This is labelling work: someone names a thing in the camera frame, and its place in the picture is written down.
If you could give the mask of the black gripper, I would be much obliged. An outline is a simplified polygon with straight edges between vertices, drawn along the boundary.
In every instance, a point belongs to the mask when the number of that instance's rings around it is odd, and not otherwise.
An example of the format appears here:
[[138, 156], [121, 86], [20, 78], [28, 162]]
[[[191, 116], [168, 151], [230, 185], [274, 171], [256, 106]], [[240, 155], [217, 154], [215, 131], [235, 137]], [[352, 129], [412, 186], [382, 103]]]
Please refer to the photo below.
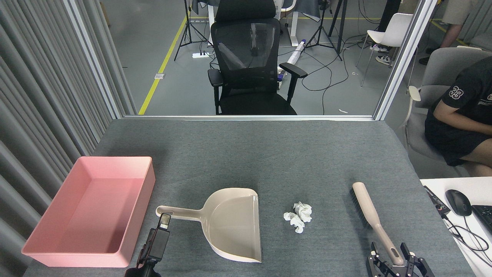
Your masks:
[[148, 238], [138, 257], [138, 267], [125, 271], [125, 277], [161, 277], [155, 272], [156, 263], [162, 260], [165, 247], [170, 236], [168, 225], [171, 219], [169, 214], [161, 214], [158, 226], [151, 228]]

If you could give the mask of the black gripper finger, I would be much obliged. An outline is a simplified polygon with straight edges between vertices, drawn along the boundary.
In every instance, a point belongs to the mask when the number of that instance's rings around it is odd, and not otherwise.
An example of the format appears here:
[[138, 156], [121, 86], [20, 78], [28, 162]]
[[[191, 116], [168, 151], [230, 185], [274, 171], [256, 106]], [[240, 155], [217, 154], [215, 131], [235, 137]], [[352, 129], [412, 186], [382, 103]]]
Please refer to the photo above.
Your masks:
[[389, 270], [387, 268], [386, 262], [381, 261], [379, 257], [379, 251], [377, 250], [376, 244], [372, 242], [371, 253], [366, 261], [367, 274], [369, 277], [389, 276]]
[[415, 268], [420, 271], [422, 277], [435, 277], [424, 258], [418, 258], [413, 252], [409, 251], [404, 242], [401, 243], [400, 248], [403, 257], [407, 262], [404, 266], [403, 272], [400, 275], [401, 277], [416, 277], [416, 273], [414, 272]]

